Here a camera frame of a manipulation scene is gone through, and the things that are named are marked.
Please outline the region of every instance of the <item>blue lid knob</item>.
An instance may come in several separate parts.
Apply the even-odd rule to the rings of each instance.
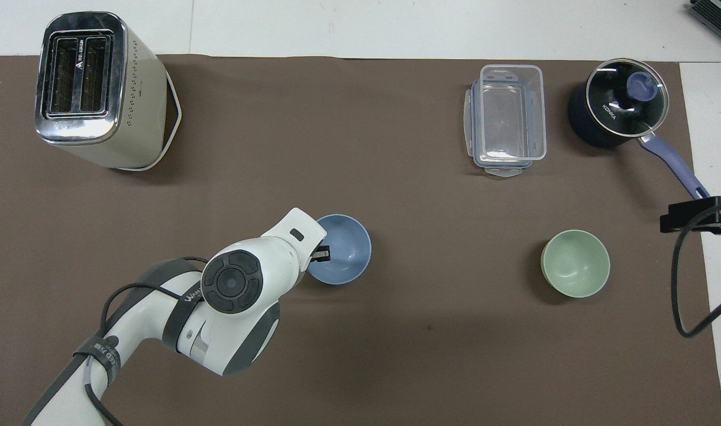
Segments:
[[[655,83],[649,73],[637,71],[628,76],[628,80],[626,81],[626,94],[629,98],[641,102],[649,102],[655,99],[658,92],[659,87],[657,87],[657,83]]]

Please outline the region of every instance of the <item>blue bowl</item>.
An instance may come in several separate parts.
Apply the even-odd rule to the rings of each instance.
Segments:
[[[331,260],[311,262],[308,272],[327,284],[346,284],[360,277],[371,262],[371,237],[355,218],[328,215],[318,220],[326,230],[321,245],[329,246]]]

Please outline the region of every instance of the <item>toaster brand logo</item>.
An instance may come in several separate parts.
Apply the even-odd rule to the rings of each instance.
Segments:
[[[76,67],[82,68],[84,64],[84,38],[79,40],[79,51],[76,54]]]

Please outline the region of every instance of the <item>pot handle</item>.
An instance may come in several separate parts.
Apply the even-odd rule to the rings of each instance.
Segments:
[[[649,133],[638,138],[639,144],[652,154],[660,157],[670,167],[671,172],[678,178],[693,199],[703,199],[710,196],[704,185],[699,182],[689,164],[661,137]]]

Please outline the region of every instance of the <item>electronic device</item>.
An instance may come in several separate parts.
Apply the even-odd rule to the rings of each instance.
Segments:
[[[721,38],[721,0],[691,0],[689,11]]]
[[[166,82],[176,124],[164,144]],[[35,129],[44,141],[103,167],[147,170],[182,118],[163,63],[109,12],[62,14],[42,40]]]

